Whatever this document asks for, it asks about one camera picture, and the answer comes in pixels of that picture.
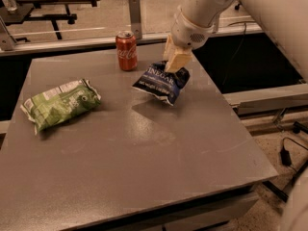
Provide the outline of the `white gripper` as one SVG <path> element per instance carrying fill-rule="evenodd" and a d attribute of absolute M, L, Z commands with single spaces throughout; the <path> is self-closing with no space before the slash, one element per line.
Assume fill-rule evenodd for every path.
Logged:
<path fill-rule="evenodd" d="M 165 72 L 175 73 L 192 59 L 192 49 L 203 46 L 218 30 L 220 14 L 219 7 L 177 8 L 163 54 L 163 60 L 167 62 Z"/>

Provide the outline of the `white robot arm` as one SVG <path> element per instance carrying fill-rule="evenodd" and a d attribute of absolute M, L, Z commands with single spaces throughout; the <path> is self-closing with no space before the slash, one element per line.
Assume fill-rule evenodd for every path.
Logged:
<path fill-rule="evenodd" d="M 235 0 L 184 0 L 167 37 L 166 72 L 176 72 L 216 30 Z M 304 79 L 308 79 L 308 0 L 237 0 Z"/>

